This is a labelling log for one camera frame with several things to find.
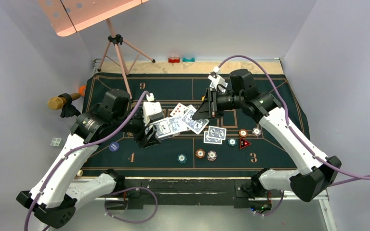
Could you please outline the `ace of spades card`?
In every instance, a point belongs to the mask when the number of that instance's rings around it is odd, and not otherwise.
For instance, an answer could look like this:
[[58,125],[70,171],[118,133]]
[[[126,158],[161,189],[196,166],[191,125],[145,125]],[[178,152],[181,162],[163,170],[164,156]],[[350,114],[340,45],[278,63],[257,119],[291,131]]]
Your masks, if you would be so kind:
[[192,111],[192,112],[196,112],[197,111],[197,109],[193,105],[191,105],[191,104],[189,106],[187,106],[186,108],[187,108],[187,111]]

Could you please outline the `blue playing card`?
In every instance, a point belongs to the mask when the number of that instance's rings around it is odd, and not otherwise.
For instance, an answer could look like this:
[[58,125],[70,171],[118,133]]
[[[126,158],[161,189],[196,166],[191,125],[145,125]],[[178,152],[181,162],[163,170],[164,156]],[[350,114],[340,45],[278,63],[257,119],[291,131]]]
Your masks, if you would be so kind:
[[205,127],[208,125],[209,120],[207,119],[196,119],[194,120],[192,116],[195,114],[196,110],[188,109],[181,118],[181,122],[184,123],[191,131],[196,134],[200,134]]
[[203,142],[208,143],[208,144],[218,144],[221,145],[223,140],[219,138],[210,138],[208,137],[208,131],[204,131],[204,137],[203,137]]
[[209,126],[207,137],[225,140],[226,139],[226,132],[227,132],[226,128]]

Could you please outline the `blue white card deck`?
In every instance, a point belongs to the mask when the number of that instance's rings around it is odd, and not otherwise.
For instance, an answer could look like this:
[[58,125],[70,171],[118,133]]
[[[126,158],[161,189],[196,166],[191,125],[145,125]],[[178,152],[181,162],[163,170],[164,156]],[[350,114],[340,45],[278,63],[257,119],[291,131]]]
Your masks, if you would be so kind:
[[181,121],[181,117],[177,116],[152,122],[145,129],[145,132],[147,138],[156,138],[162,141],[189,130],[188,126]]

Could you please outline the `purple small blind button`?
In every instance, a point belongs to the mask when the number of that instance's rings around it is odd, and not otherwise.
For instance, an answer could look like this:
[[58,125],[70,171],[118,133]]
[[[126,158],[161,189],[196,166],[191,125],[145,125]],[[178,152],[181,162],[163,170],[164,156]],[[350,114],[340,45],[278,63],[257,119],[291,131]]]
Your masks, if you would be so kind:
[[111,152],[116,152],[119,149],[119,147],[120,147],[119,143],[115,141],[110,143],[108,148]]

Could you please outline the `black red all-in triangle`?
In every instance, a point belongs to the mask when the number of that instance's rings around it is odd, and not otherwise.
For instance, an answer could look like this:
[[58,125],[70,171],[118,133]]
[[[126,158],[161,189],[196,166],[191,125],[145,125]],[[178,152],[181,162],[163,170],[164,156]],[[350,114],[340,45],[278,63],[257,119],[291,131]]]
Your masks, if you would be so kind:
[[246,147],[251,146],[251,143],[247,141],[244,137],[239,138],[239,149],[242,150]]

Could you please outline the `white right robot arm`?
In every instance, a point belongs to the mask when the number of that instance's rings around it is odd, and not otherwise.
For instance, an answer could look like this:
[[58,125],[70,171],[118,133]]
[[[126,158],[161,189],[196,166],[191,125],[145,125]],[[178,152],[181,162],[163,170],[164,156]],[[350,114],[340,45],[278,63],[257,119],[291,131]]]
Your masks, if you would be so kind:
[[193,120],[221,117],[224,110],[240,109],[268,131],[287,152],[297,170],[276,171],[264,168],[251,178],[249,187],[241,190],[250,197],[262,196],[269,190],[293,192],[304,202],[310,202],[336,179],[341,161],[328,157],[317,148],[290,120],[282,97],[259,92],[253,74],[247,69],[232,71],[231,90],[215,67],[209,74],[211,86]]

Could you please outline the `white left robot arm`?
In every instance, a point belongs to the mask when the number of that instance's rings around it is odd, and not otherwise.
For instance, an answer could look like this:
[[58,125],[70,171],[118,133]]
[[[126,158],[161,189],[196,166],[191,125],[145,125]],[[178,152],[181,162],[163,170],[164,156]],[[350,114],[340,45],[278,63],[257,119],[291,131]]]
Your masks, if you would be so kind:
[[140,147],[159,144],[151,122],[162,118],[162,107],[152,93],[144,91],[137,103],[124,90],[109,90],[100,103],[80,114],[59,156],[44,177],[17,201],[47,227],[61,228],[75,212],[97,197],[118,197],[127,191],[125,178],[107,169],[97,178],[75,188],[70,184],[98,147],[119,132],[132,133]]

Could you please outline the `orange yellow chip stack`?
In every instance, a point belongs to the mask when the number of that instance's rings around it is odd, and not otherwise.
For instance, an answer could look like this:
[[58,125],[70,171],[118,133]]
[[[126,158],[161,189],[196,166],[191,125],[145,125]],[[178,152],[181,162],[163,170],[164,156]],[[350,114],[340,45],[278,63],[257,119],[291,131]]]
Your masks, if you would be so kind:
[[196,156],[197,158],[204,158],[204,157],[205,157],[205,151],[204,151],[204,150],[202,150],[202,149],[198,149],[198,150],[196,150],[196,152],[195,152],[195,156]]

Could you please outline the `white pink chip stack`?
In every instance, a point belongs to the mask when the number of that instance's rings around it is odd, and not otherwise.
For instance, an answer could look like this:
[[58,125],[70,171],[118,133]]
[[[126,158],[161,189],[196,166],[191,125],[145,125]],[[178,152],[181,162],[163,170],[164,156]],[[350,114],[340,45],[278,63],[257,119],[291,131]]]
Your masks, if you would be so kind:
[[208,161],[215,161],[217,159],[217,153],[215,151],[209,151],[207,154]]

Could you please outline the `teal block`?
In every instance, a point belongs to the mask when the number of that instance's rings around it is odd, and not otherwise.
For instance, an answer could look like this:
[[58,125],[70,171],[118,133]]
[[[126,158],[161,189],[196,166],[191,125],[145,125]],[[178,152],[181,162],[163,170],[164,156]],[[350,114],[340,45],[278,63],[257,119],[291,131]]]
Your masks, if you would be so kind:
[[183,62],[194,62],[195,61],[195,57],[193,57],[193,56],[183,56],[182,57],[182,61]]

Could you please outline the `red block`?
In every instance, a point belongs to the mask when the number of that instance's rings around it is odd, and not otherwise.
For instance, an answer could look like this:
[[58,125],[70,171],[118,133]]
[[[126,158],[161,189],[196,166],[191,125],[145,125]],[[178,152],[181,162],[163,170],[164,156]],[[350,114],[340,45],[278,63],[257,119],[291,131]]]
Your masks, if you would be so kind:
[[169,63],[179,63],[181,61],[181,58],[180,57],[169,57],[168,58],[168,62]]

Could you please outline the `grey lego brick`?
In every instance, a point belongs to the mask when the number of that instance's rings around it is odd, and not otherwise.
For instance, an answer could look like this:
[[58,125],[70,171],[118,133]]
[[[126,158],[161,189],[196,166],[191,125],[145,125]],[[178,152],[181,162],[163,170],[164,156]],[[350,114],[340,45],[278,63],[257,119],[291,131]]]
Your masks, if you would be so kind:
[[53,147],[61,147],[62,144],[63,144],[63,139],[54,137],[51,140],[50,146],[53,146]]

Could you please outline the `gold microphone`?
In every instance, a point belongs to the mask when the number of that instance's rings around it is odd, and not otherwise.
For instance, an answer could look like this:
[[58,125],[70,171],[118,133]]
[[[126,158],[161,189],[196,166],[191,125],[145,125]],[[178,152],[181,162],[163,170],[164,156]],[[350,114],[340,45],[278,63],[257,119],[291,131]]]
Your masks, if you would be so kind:
[[52,110],[62,109],[67,103],[73,102],[81,97],[79,93],[65,94],[65,96],[56,96],[49,99],[47,105]]

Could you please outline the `pink music stand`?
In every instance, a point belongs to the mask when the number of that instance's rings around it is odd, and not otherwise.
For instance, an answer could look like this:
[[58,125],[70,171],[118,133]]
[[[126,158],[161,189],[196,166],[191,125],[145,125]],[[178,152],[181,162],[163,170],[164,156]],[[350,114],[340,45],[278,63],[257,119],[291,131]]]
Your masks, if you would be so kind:
[[121,52],[121,45],[126,44],[137,52],[137,57],[144,56],[151,62],[155,59],[133,46],[121,35],[116,33],[111,17],[144,4],[145,0],[39,0],[40,7],[45,12],[51,22],[55,33],[60,37],[67,37],[89,28],[97,23],[105,21],[110,32],[110,40],[102,56],[98,71],[102,70],[104,60],[107,56],[110,45],[118,56],[118,66],[122,71],[125,87],[130,96],[131,89],[127,75],[130,74],[131,67],[126,66],[124,56]]

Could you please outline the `aluminium rail frame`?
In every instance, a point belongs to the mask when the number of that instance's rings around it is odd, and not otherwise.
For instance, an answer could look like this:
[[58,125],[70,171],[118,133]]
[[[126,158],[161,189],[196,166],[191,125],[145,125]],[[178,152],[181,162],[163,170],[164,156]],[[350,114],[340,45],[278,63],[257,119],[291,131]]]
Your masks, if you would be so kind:
[[[293,176],[284,180],[272,180],[269,175],[256,174],[251,178],[253,193],[270,192],[278,190],[281,193],[293,192],[300,200],[310,202],[323,190],[330,186],[324,178],[314,179],[311,176]],[[118,189],[126,193],[124,189],[124,177],[115,179],[109,175],[101,175],[81,187],[68,188],[65,195],[61,196],[61,203],[58,206],[51,206],[47,202],[42,203],[34,209],[35,217],[41,222],[53,228],[61,228],[67,224],[75,212],[87,203],[103,195],[117,195]]]

